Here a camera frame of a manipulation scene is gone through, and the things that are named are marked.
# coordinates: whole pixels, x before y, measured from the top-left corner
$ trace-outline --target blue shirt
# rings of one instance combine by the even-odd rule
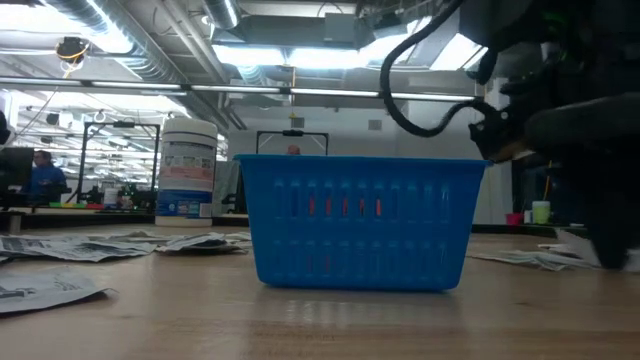
[[[45,195],[49,191],[47,185],[64,185],[67,186],[67,178],[62,170],[53,165],[38,166],[31,170],[31,182],[22,189],[22,192],[28,193],[29,197],[37,197]]]

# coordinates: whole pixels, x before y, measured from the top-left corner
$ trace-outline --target red cup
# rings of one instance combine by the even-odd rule
[[[507,225],[520,225],[524,222],[524,214],[507,214]]]

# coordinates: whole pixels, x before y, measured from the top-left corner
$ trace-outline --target blue plastic basket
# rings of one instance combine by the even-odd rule
[[[396,290],[458,285],[487,162],[236,159],[262,282]]]

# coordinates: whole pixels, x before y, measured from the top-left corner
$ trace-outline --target workbench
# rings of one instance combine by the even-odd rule
[[[242,228],[150,225],[31,234],[162,234]],[[469,251],[532,250],[549,239],[472,235]],[[99,264],[15,261],[0,271],[69,266],[117,292],[0,319],[14,359],[639,359],[640,276],[559,273],[467,258],[447,293],[278,289],[253,255],[150,256]]]

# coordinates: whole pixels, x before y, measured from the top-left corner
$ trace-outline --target table surface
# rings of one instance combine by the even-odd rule
[[[29,233],[133,229],[203,232],[125,225]],[[473,235],[469,251],[549,241]],[[252,255],[22,261],[0,271],[63,265],[117,293],[0,318],[3,360],[640,358],[637,275],[468,258],[458,288],[429,294],[271,288],[258,281]]]

